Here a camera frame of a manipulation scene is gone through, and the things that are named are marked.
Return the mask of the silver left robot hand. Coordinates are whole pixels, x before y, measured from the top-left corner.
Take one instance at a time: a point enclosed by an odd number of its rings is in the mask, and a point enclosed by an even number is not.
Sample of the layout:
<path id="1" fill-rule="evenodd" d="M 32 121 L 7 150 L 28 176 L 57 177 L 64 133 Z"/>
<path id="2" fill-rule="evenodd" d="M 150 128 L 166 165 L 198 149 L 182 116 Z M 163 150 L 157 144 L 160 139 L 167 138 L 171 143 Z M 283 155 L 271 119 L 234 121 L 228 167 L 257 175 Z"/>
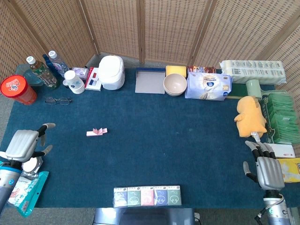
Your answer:
<path id="1" fill-rule="evenodd" d="M 55 126 L 55 123 L 45 123 L 38 130 L 17 130 L 11 139 L 7 150 L 5 152 L 0 152 L 0 157 L 25 163 L 31 158 L 47 155 L 52 150 L 52 145 L 49 145 L 43 151 L 38 152 L 35 152 L 35 148 L 39 140 L 41 140 L 42 147 L 45 145 L 46 130 L 54 128 Z"/>

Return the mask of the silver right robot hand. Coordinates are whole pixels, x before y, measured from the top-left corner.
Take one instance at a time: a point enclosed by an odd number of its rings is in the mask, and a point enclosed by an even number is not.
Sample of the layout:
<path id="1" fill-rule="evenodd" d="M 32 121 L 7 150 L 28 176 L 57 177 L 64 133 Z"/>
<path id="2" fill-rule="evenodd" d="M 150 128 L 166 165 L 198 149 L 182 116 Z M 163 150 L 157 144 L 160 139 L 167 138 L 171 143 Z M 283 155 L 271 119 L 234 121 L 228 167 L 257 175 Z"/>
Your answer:
<path id="1" fill-rule="evenodd" d="M 285 187 L 280 162 L 274 150 L 267 143 L 245 141 L 255 159 L 256 174 L 249 169 L 248 162 L 243 162 L 244 174 L 258 183 L 263 190 L 280 191 Z"/>

